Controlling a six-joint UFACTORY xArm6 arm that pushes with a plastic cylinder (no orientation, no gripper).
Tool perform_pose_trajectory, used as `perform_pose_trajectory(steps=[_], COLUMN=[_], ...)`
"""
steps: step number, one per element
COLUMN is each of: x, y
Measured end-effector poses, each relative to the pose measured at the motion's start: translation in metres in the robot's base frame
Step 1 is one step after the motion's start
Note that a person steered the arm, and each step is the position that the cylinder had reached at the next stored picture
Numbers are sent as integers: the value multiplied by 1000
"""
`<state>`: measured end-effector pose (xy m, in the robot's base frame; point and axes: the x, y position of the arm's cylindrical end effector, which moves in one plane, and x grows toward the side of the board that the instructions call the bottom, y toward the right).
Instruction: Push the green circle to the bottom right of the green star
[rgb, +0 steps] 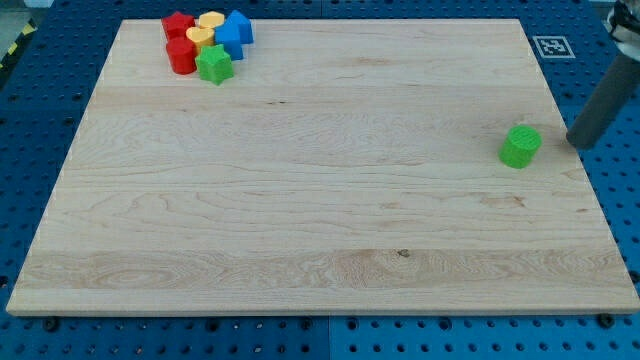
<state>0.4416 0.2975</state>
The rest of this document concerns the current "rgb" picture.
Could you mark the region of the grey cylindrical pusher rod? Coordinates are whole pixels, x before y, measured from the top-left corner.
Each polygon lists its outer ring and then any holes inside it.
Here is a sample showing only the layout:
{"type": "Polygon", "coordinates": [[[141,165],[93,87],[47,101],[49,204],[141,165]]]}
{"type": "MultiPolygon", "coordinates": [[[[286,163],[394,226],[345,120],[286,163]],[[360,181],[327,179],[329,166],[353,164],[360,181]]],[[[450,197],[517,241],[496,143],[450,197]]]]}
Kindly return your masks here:
{"type": "Polygon", "coordinates": [[[576,149],[593,148],[639,86],[639,62],[619,54],[566,133],[576,149]]]}

